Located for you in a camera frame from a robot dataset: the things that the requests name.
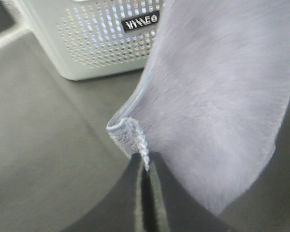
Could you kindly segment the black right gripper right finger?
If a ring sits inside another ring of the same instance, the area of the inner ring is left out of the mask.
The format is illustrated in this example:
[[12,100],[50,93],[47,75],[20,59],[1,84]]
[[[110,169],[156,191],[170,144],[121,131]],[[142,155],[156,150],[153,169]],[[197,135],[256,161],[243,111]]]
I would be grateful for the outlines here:
[[232,227],[195,201],[158,152],[150,153],[149,178],[159,232],[231,232]]

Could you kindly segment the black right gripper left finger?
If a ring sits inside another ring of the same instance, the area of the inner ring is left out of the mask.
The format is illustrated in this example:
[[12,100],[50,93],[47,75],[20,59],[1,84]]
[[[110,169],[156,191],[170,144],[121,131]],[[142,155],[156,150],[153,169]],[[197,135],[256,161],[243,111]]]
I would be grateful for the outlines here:
[[64,232],[133,232],[137,178],[142,158],[133,154],[122,176],[106,196]]

